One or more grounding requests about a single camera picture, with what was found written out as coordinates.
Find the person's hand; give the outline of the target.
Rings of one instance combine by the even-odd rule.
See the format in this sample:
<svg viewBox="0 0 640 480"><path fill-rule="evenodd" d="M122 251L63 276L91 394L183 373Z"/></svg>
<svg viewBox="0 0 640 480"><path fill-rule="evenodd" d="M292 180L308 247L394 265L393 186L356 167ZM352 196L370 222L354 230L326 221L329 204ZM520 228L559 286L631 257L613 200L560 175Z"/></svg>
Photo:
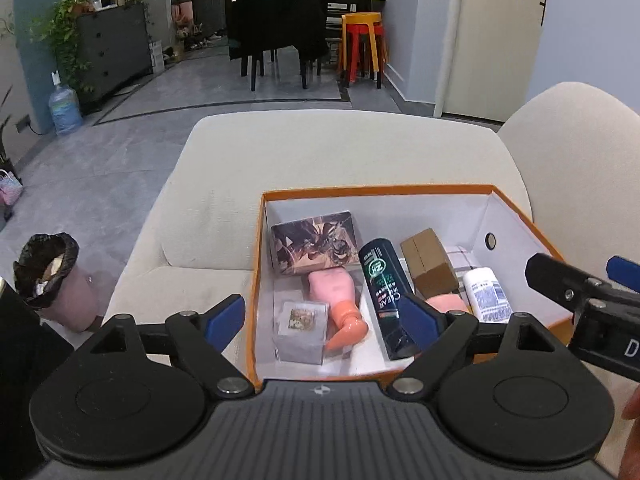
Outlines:
<svg viewBox="0 0 640 480"><path fill-rule="evenodd" d="M631 420L630 433L625 446L625 451L620 461L620 480L640 480L640 386L634 390L624 406L622 419Z"/></svg>

